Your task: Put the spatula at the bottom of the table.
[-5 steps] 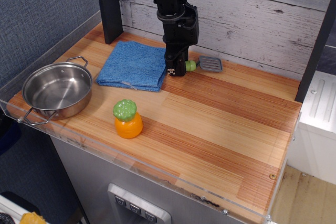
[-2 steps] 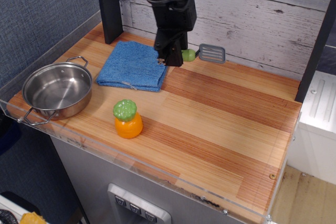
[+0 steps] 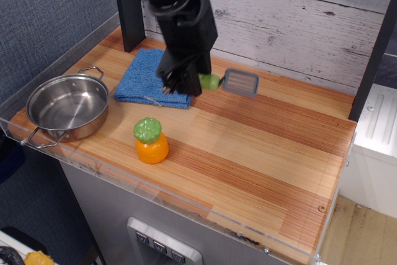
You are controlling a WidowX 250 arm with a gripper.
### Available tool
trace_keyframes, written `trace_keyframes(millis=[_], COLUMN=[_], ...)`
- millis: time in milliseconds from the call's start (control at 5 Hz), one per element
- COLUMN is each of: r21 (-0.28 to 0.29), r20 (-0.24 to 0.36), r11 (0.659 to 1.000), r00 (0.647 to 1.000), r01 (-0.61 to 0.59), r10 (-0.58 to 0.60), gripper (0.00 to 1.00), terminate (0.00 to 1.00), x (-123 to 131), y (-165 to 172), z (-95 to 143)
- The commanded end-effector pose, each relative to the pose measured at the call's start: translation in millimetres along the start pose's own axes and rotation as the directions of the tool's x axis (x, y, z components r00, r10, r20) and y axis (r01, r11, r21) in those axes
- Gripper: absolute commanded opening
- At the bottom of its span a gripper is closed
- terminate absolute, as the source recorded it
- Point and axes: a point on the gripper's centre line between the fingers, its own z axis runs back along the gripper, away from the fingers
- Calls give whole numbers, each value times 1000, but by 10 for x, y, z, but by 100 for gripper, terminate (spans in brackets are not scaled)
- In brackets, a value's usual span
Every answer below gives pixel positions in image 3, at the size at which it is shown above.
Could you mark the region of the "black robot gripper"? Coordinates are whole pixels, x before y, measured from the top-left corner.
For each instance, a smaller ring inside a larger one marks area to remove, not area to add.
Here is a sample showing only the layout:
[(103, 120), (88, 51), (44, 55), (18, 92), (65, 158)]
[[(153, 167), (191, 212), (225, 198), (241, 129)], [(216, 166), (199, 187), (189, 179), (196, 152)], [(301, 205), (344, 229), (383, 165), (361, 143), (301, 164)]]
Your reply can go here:
[(166, 42), (156, 70), (163, 93), (201, 95), (199, 74), (211, 74), (210, 50), (218, 32), (210, 0), (178, 0), (151, 7)]

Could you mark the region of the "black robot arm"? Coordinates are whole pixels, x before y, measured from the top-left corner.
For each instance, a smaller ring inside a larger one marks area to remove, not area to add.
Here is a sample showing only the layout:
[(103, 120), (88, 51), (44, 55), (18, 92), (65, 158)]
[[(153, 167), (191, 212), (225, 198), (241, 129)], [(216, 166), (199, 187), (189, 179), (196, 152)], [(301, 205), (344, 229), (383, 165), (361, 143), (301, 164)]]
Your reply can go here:
[(199, 76), (211, 74), (210, 50), (218, 37), (210, 0), (149, 0), (166, 50), (156, 74), (165, 94), (199, 96)]

